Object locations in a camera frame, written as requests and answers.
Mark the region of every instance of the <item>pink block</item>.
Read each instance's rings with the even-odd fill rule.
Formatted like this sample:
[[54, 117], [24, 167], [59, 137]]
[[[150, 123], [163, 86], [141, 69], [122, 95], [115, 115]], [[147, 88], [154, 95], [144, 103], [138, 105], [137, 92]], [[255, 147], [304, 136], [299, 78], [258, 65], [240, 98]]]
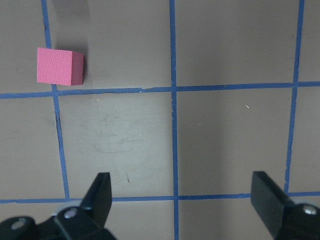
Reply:
[[36, 79], [38, 83], [82, 85], [84, 55], [74, 51], [38, 48]]

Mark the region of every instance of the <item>blue grid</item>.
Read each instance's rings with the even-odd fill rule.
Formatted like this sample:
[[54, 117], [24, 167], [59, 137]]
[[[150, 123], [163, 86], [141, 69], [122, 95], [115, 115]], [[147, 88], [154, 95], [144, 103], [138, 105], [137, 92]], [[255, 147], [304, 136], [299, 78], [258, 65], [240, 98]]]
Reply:
[[[41, 0], [42, 14], [44, 23], [44, 35], [46, 47], [51, 48], [51, 37], [48, 19], [48, 10], [46, 0]], [[60, 123], [60, 106], [59, 96], [67, 95], [88, 95], [88, 94], [128, 94], [128, 93], [171, 93], [172, 100], [172, 152], [173, 152], [173, 196], [143, 196], [143, 197], [114, 197], [114, 202], [136, 202], [136, 201], [173, 201], [174, 202], [174, 239], [179, 239], [179, 201], [181, 200], [210, 200], [210, 199], [243, 199], [250, 198], [250, 193], [240, 194], [214, 194], [214, 195], [179, 195], [178, 191], [178, 131], [177, 131], [177, 92], [190, 91], [224, 91], [224, 90], [239, 90], [239, 89], [281, 89], [291, 88], [291, 110], [289, 122], [289, 134], [287, 144], [287, 159], [285, 170], [284, 191], [290, 197], [306, 197], [320, 196], [320, 191], [312, 192], [289, 192], [290, 187], [290, 166], [292, 157], [292, 144], [294, 140], [294, 127], [296, 115], [296, 100], [298, 88], [301, 87], [320, 87], [320, 81], [299, 82], [299, 57], [302, 41], [302, 28], [304, 18], [305, 1], [299, 1], [297, 32], [296, 32], [296, 48], [294, 60], [294, 73], [292, 83], [249, 83], [249, 84], [228, 84], [228, 85], [203, 85], [203, 86], [177, 86], [176, 81], [176, 23], [175, 23], [175, 0], [169, 0], [170, 11], [170, 42], [171, 42], [171, 86], [168, 87], [153, 87], [153, 88], [107, 88], [107, 89], [82, 89], [82, 90], [57, 90], [57, 86], [52, 84], [52, 91], [45, 92], [28, 92], [28, 93], [2, 93], [0, 99], [23, 99], [23, 98], [40, 98], [52, 97], [54, 102], [55, 119], [57, 137], [59, 143], [59, 156], [63, 178], [63, 188], [65, 198], [46, 198], [46, 199], [0, 199], [0, 204], [8, 203], [64, 203], [70, 198], [68, 175], [66, 160], [64, 154], [64, 144]]]

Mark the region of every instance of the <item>pink cube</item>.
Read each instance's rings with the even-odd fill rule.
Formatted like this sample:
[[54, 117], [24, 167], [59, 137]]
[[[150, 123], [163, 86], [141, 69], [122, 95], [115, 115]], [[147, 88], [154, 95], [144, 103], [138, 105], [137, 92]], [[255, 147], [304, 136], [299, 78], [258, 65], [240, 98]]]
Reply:
[[36, 79], [38, 83], [82, 85], [84, 55], [74, 51], [38, 48]]

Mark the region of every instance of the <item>silver screw head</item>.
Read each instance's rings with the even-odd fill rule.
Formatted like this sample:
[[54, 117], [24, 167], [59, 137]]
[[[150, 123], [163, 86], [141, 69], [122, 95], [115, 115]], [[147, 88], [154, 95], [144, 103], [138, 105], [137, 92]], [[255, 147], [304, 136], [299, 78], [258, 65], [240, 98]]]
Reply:
[[25, 218], [19, 218], [18, 221], [14, 222], [12, 225], [11, 225], [11, 229], [12, 230], [17, 230], [19, 228], [22, 228], [25, 224], [26, 224], [27, 220]]
[[77, 209], [76, 208], [71, 208], [70, 210], [66, 211], [63, 216], [66, 219], [71, 219], [75, 215], [77, 215]]
[[316, 215], [317, 214], [317, 209], [311, 205], [304, 205], [303, 211], [305, 214], [308, 214], [308, 215]]

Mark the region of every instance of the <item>vertical blue tape strip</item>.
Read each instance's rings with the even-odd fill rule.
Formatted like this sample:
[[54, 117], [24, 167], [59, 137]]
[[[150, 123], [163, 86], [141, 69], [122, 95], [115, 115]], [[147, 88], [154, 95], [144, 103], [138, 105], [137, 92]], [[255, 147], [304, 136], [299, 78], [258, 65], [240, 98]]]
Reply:
[[304, 22], [304, 9], [305, 9], [305, 0], [300, 0], [299, 10], [298, 10], [298, 21], [297, 21], [297, 28], [296, 28], [295, 58], [294, 58], [293, 87], [292, 87], [292, 97], [291, 97], [288, 146], [287, 146], [286, 163], [285, 163], [284, 191], [286, 193], [289, 192], [289, 187], [290, 187], [290, 166], [291, 166], [291, 160], [292, 160], [292, 145], [294, 142], [296, 102], [297, 102], [298, 81], [299, 81], [300, 48], [301, 48], [301, 41], [302, 41], [302, 27]]
[[[41, 6], [42, 6], [42, 16], [43, 16], [43, 24], [44, 24], [45, 46], [47, 49], [51, 49], [52, 45], [51, 45], [51, 37], [50, 37], [47, 1], [41, 0]], [[57, 86], [55, 84], [51, 84], [51, 89], [52, 89], [54, 112], [55, 112], [56, 131], [57, 131], [57, 137], [58, 137], [58, 143], [59, 143], [59, 156], [60, 156], [64, 196], [66, 199], [70, 199], [64, 143], [62, 139], [62, 130], [61, 130], [61, 123], [60, 123], [60, 106], [59, 106]]]
[[169, 0], [171, 45], [171, 100], [172, 100], [172, 154], [173, 154], [173, 219], [174, 240], [179, 239], [179, 191], [178, 191], [178, 139], [177, 139], [177, 72], [176, 72], [176, 11], [175, 0]]

